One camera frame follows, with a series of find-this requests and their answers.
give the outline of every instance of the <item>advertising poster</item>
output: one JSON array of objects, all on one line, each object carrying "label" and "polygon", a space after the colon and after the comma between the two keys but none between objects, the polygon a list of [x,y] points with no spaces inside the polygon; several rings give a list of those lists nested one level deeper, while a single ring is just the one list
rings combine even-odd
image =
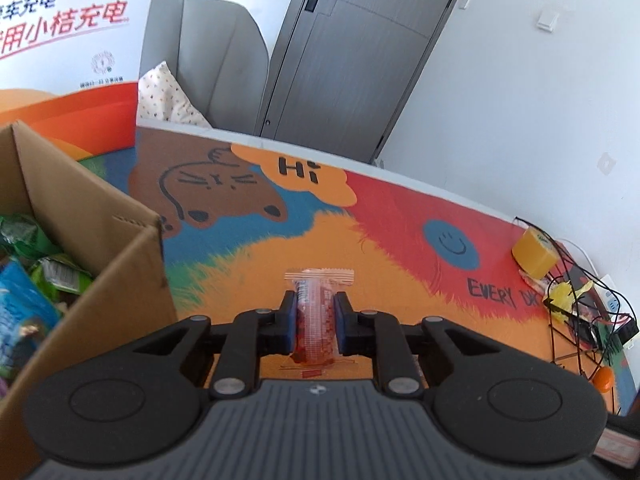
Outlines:
[{"label": "advertising poster", "polygon": [[134,143],[151,0],[0,0],[0,124],[77,159]]}]

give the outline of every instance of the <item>green snack bag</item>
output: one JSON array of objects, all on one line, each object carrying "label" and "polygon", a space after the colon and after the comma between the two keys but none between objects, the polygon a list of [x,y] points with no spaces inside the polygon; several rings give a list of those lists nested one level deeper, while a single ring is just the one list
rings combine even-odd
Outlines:
[{"label": "green snack bag", "polygon": [[62,252],[32,217],[23,214],[0,216],[0,246],[27,260]]},{"label": "green snack bag", "polygon": [[31,269],[30,276],[40,292],[56,306],[60,303],[71,306],[94,281],[66,254],[41,258]]}]

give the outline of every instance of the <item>blue circle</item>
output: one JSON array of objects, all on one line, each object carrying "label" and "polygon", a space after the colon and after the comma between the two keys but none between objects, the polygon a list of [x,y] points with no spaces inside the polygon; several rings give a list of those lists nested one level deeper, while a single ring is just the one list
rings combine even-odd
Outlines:
[{"label": "blue circle", "polygon": [[448,264],[464,270],[475,270],[480,266],[478,251],[457,227],[443,220],[429,220],[422,232],[429,245]]}]

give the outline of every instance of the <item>blue snack package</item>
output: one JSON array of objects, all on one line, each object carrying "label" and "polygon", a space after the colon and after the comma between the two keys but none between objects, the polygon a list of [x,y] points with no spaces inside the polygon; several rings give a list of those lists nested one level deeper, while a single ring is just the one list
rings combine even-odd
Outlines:
[{"label": "blue snack package", "polygon": [[59,320],[19,263],[0,270],[0,377],[14,379]]}]

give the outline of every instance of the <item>snack package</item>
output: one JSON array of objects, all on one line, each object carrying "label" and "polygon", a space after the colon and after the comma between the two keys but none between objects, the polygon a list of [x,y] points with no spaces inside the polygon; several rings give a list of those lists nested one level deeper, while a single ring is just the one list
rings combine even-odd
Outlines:
[{"label": "snack package", "polygon": [[348,269],[306,269],[287,272],[296,286],[297,322],[293,360],[309,367],[331,365],[337,355],[334,294],[338,285],[353,284]]},{"label": "snack package", "polygon": [[12,381],[59,319],[22,266],[9,263],[0,272],[0,377]]},{"label": "snack package", "polygon": [[0,246],[23,260],[62,252],[32,217],[23,214],[0,216]]},{"label": "snack package", "polygon": [[93,283],[91,275],[66,254],[46,256],[31,268],[31,281],[62,313]]}]

